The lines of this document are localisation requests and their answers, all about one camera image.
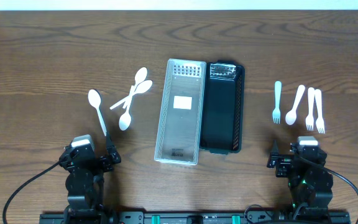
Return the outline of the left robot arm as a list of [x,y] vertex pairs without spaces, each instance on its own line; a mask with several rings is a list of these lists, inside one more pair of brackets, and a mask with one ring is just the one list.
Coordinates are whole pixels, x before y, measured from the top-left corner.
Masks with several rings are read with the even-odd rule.
[[112,172],[121,162],[110,134],[106,135],[107,154],[96,156],[94,142],[89,134],[75,137],[65,146],[60,166],[69,172],[65,187],[68,203],[73,210],[100,210],[103,208],[104,173]]

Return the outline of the pale blue plastic fork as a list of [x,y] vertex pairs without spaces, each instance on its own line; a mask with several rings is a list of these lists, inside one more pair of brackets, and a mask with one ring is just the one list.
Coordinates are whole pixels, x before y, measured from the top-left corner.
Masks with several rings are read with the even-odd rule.
[[274,86],[275,107],[272,111],[272,119],[275,124],[280,124],[280,120],[281,120],[281,111],[280,111],[281,92],[282,92],[282,83],[281,81],[277,80]]

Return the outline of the white fork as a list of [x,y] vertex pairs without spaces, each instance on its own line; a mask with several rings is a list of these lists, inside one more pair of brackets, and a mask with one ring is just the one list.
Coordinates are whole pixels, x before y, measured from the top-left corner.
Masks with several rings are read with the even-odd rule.
[[306,129],[308,131],[314,130],[314,117],[313,117],[313,108],[314,108],[314,88],[308,88],[308,115],[305,119]]
[[320,134],[325,133],[325,125],[323,119],[323,103],[322,103],[322,92],[320,89],[315,89],[314,97],[316,102],[316,109],[318,117],[316,119],[316,127]]

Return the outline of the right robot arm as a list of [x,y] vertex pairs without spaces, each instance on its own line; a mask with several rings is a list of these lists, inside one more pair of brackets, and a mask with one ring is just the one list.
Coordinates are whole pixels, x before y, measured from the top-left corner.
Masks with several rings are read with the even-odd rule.
[[327,154],[315,138],[301,136],[291,144],[291,154],[279,153],[273,142],[267,167],[275,168],[275,176],[288,179],[296,216],[322,216],[333,198],[333,175],[323,170]]

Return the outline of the black plastic basket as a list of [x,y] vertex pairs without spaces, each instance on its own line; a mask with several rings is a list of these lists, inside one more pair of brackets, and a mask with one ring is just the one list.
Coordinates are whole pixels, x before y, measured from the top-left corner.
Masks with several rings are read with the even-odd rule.
[[245,71],[233,61],[207,63],[201,149],[212,154],[241,150]]

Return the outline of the white spoon cluster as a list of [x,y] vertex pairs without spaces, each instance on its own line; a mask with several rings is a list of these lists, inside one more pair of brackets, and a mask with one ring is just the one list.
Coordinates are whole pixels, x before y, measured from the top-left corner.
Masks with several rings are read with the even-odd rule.
[[135,75],[135,85],[134,85],[133,89],[130,91],[129,96],[133,96],[137,86],[140,83],[142,83],[146,79],[146,77],[147,77],[147,68],[146,67],[140,68]]
[[131,86],[129,96],[128,96],[128,99],[126,101],[126,111],[119,118],[119,128],[120,128],[121,131],[125,131],[130,126],[130,123],[131,123],[132,118],[131,118],[131,115],[129,114],[129,109],[130,109],[130,106],[131,106],[134,91],[135,91],[135,87]]
[[[134,90],[134,95],[145,93],[146,91],[148,91],[151,88],[152,84],[153,84],[152,80],[146,80],[146,81],[138,84],[138,86]],[[117,103],[112,105],[109,109],[112,110],[112,109],[118,107],[119,105],[125,103],[129,98],[130,98],[130,96],[126,96],[125,98],[119,100]]]

